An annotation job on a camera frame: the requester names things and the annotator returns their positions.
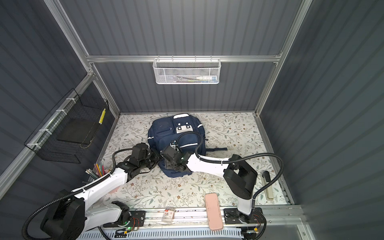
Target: floral pattern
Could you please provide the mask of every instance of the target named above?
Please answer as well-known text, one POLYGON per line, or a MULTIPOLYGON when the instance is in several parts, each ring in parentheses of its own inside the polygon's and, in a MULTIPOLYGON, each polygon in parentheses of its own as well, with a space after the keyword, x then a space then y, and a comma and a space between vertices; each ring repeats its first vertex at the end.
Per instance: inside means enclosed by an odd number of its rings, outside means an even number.
MULTIPOLYGON (((193 114, 199 118, 205 129, 207 148, 227 147, 228 151, 208 152, 207 156, 228 157, 232 154, 247 156, 266 152, 252 113, 207 113, 193 114)), ((147 142, 147 133, 152 122, 167 114, 121 115, 103 157, 104 166, 110 166, 112 153, 129 148, 140 142, 147 142)), ((116 155, 121 162, 130 152, 116 155)), ((260 175, 268 170, 271 177, 275 171, 268 157, 250 159, 247 162, 259 172, 254 192, 262 187, 260 175)), ((274 200, 268 201, 264 192, 257 197, 257 205, 286 204, 280 185, 272 185, 274 200)), ((204 196, 215 192, 220 206, 236 206, 234 195, 225 180, 217 176, 193 172, 192 175, 169 178, 158 166, 150 173, 139 174, 122 185, 117 191, 109 193, 94 204, 101 207, 112 201, 124 202, 133 209, 172 207, 204 207, 204 196)))

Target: white mesh basket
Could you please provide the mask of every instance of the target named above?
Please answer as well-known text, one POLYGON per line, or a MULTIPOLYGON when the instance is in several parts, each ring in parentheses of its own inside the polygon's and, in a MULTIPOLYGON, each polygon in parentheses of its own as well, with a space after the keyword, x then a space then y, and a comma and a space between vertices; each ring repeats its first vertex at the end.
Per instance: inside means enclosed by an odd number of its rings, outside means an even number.
POLYGON ((153 61, 157 84, 218 84, 221 62, 153 61))

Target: wire basket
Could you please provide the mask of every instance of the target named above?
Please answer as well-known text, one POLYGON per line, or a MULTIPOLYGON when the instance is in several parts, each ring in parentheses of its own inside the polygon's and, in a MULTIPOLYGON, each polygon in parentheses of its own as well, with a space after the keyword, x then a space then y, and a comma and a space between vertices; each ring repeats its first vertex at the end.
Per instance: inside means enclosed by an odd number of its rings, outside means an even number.
POLYGON ((79 164, 108 110, 105 99, 76 95, 65 108, 56 110, 59 114, 48 127, 38 130, 40 137, 31 134, 25 146, 42 160, 79 164))
POLYGON ((218 84, 221 62, 153 61, 157 84, 218 84))

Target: navy blue backpack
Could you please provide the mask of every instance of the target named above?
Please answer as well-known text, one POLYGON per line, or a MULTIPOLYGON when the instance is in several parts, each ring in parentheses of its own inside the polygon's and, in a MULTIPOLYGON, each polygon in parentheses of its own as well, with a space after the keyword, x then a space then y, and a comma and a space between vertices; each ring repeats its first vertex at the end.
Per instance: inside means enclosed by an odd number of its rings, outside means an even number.
MULTIPOLYGON (((184 132, 198 132, 205 139, 205 130, 200 120, 189 114, 178 114, 171 117, 159 118, 153 121, 148 131, 149 147, 161 152, 165 147, 173 145, 176 139, 184 132)), ((199 142, 195 134, 186 134, 180 138, 178 144, 182 152, 194 152, 199 142)), ((205 140, 197 153, 204 155, 206 151, 227 150, 226 148, 206 149, 205 140)), ((165 168, 164 159, 160 160, 159 167, 168 177, 181 177, 189 172, 179 172, 165 168)))

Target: gray wall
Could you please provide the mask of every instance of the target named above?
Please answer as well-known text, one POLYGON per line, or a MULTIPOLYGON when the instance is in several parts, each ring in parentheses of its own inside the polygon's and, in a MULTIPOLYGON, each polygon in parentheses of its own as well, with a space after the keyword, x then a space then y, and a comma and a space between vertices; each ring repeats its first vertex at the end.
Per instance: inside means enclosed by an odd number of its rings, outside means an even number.
POLYGON ((300 0, 61 3, 90 55, 273 55, 300 0))
POLYGON ((222 63, 219 84, 160 85, 151 63, 96 63, 121 112, 254 110, 273 63, 222 63))
POLYGON ((315 1, 261 118, 317 239, 382 239, 384 1, 315 1))
POLYGON ((0 173, 85 76, 42 1, 0 1, 0 173))
MULTIPOLYGON (((23 149, 23 143, 50 109, 86 72, 43 1, 0 1, 0 173, 23 149)), ((100 97, 91 84, 88 96, 100 97)), ((81 164, 34 157, 0 200, 0 238, 22 239, 21 226, 38 207, 62 190, 81 186, 84 170, 96 162, 113 124, 107 112, 81 164)), ((30 225, 43 237, 40 214, 30 225)))

